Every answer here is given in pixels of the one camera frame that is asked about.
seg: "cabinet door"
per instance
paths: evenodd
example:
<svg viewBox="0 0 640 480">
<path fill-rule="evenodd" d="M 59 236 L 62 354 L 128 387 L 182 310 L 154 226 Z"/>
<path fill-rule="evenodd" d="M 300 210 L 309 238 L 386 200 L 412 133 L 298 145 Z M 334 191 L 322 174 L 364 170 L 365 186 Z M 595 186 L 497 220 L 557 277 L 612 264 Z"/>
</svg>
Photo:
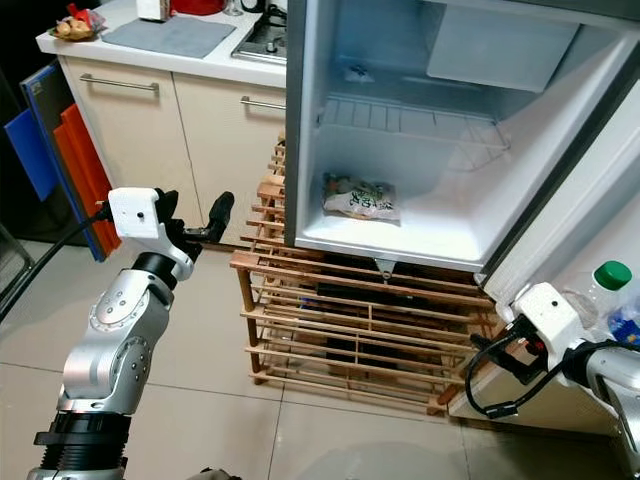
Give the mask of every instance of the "cabinet door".
<svg viewBox="0 0 640 480">
<path fill-rule="evenodd" d="M 171 72 L 71 57 L 64 64 L 112 185 L 177 190 L 176 217 L 201 225 Z"/>
<path fill-rule="evenodd" d="M 231 222 L 222 242 L 243 245 L 240 236 L 256 189 L 266 171 L 278 133 L 284 130 L 285 91 L 277 88 L 174 74 L 189 155 L 206 217 L 225 190 L 235 195 Z M 243 97 L 268 105 L 240 103 Z"/>
</svg>

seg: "black cable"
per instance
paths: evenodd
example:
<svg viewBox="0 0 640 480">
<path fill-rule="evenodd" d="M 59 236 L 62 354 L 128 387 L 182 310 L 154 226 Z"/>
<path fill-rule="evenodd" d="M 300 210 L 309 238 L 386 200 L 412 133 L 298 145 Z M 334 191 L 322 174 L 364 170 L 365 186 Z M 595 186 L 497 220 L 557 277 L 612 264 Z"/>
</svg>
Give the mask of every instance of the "black cable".
<svg viewBox="0 0 640 480">
<path fill-rule="evenodd" d="M 487 407 L 480 406 L 478 402 L 476 402 L 475 398 L 473 397 L 473 391 L 471 390 L 471 379 L 473 377 L 474 370 L 478 366 L 478 363 L 480 363 L 480 360 L 485 355 L 488 355 L 491 351 L 501 347 L 502 345 L 511 343 L 517 337 L 518 335 L 516 334 L 512 334 L 512 335 L 507 334 L 506 337 L 500 339 L 496 343 L 488 346 L 487 348 L 479 352 L 475 357 L 473 357 L 473 360 L 471 360 L 471 363 L 469 364 L 469 368 L 467 369 L 467 375 L 465 377 L 465 385 L 464 385 L 465 392 L 467 394 L 467 399 L 469 400 L 469 404 L 471 404 L 473 409 L 478 413 L 480 413 L 481 415 L 484 415 L 489 418 L 500 418 L 500 417 L 506 416 L 507 414 L 511 415 L 511 414 L 517 413 L 518 407 L 521 407 L 522 405 L 527 403 L 529 400 L 531 400 L 533 397 L 535 397 L 538 393 L 540 393 L 540 391 L 553 379 L 553 377 L 555 377 L 558 373 L 560 373 L 564 368 L 564 366 L 570 361 L 572 361 L 573 356 L 577 354 L 580 354 L 580 355 L 591 354 L 597 350 L 602 350 L 605 348 L 624 348 L 626 350 L 640 352 L 640 346 L 631 345 L 628 343 L 618 343 L 613 340 L 605 340 L 604 342 L 594 343 L 593 345 L 589 345 L 585 348 L 582 348 L 577 352 L 565 355 L 565 357 L 555 367 L 553 367 L 538 383 L 536 383 L 533 386 L 533 388 L 531 388 L 529 391 L 524 393 L 522 396 L 520 396 L 516 400 L 511 400 L 508 402 L 495 404 L 495 405 L 489 405 Z"/>
<path fill-rule="evenodd" d="M 38 259 L 38 261 L 31 267 L 29 272 L 22 277 L 19 283 L 17 283 L 13 289 L 7 294 L 6 300 L 0 305 L 0 323 L 4 320 L 7 314 L 11 311 L 16 302 L 20 299 L 25 290 L 31 285 L 34 278 L 40 273 L 44 266 L 49 263 L 53 256 L 75 235 L 82 232 L 85 228 L 89 227 L 93 223 L 99 220 L 113 220 L 111 217 L 111 209 L 109 203 L 105 202 L 98 213 L 93 217 L 89 217 L 78 225 L 71 228 L 64 236 L 58 240 L 47 252 Z"/>
</svg>

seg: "floor tile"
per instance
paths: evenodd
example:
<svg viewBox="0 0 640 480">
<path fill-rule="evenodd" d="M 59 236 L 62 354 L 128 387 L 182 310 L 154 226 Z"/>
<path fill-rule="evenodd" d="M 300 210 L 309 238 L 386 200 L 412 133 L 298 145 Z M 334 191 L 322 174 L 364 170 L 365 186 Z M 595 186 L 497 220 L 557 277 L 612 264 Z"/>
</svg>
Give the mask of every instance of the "floor tile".
<svg viewBox="0 0 640 480">
<path fill-rule="evenodd" d="M 55 414 L 60 374 L 0 366 L 1 478 L 39 464 L 33 436 Z M 266 480 L 279 402 L 147 386 L 133 418 L 126 478 L 186 479 L 211 466 Z"/>
<path fill-rule="evenodd" d="M 607 444 L 463 429 L 471 480 L 622 480 Z"/>
<path fill-rule="evenodd" d="M 453 425 L 282 404 L 272 480 L 466 480 Z"/>
<path fill-rule="evenodd" d="M 62 370 L 84 334 L 91 305 L 133 258 L 120 248 L 98 264 L 86 248 L 63 248 L 0 326 L 0 361 Z M 176 287 L 150 381 L 279 400 L 280 385 L 255 386 L 248 377 L 246 323 L 229 259 L 228 253 L 203 252 L 192 277 Z"/>
<path fill-rule="evenodd" d="M 288 403 L 299 403 L 303 405 L 314 405 L 318 407 L 335 408 L 353 412 L 372 413 L 376 415 L 386 415 L 391 417 L 408 418 L 412 420 L 426 420 L 435 423 L 447 423 L 444 417 L 427 416 L 417 410 L 397 408 L 393 402 L 386 402 L 377 399 L 354 396 L 354 400 L 349 400 L 346 394 L 330 390 L 317 388 L 307 388 L 305 386 L 285 384 L 283 401 Z"/>
</svg>

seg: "plastic bag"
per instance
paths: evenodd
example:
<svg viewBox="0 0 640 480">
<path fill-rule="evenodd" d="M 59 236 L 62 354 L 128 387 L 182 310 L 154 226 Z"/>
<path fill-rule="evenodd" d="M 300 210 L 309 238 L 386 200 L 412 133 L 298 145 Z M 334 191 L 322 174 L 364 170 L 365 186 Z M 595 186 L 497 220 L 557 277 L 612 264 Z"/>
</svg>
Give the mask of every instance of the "plastic bag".
<svg viewBox="0 0 640 480">
<path fill-rule="evenodd" d="M 356 177 L 325 175 L 324 209 L 361 220 L 400 220 L 391 185 Z"/>
</svg>

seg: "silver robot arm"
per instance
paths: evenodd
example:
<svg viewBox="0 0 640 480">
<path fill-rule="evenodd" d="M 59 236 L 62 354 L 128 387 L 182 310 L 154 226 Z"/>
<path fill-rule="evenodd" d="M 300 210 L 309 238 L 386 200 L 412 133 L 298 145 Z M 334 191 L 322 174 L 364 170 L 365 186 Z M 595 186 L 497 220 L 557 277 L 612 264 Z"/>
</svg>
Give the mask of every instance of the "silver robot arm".
<svg viewBox="0 0 640 480">
<path fill-rule="evenodd" d="M 233 195 L 225 192 L 209 213 L 209 225 L 189 230 L 171 218 L 177 199 L 176 192 L 150 188 L 109 193 L 118 236 L 138 258 L 90 311 L 84 338 L 64 366 L 58 413 L 49 431 L 36 435 L 34 443 L 46 451 L 28 480 L 124 478 L 131 415 L 169 322 L 172 290 L 191 275 L 201 243 L 220 240 L 233 206 Z"/>
<path fill-rule="evenodd" d="M 528 288 L 511 308 L 514 315 L 510 317 L 515 320 L 507 326 L 504 339 L 494 343 L 475 339 L 474 343 L 484 349 L 472 364 L 477 365 L 480 357 L 488 356 L 525 385 L 541 372 L 548 373 L 519 399 L 480 407 L 469 388 L 470 369 L 467 397 L 472 406 L 490 418 L 500 418 L 516 414 L 552 379 L 566 387 L 583 388 L 617 416 L 627 467 L 633 478 L 640 478 L 640 349 L 613 340 L 591 342 L 578 313 L 549 283 Z M 520 363 L 504 350 L 520 339 L 527 340 L 529 353 L 537 356 L 530 365 Z"/>
</svg>

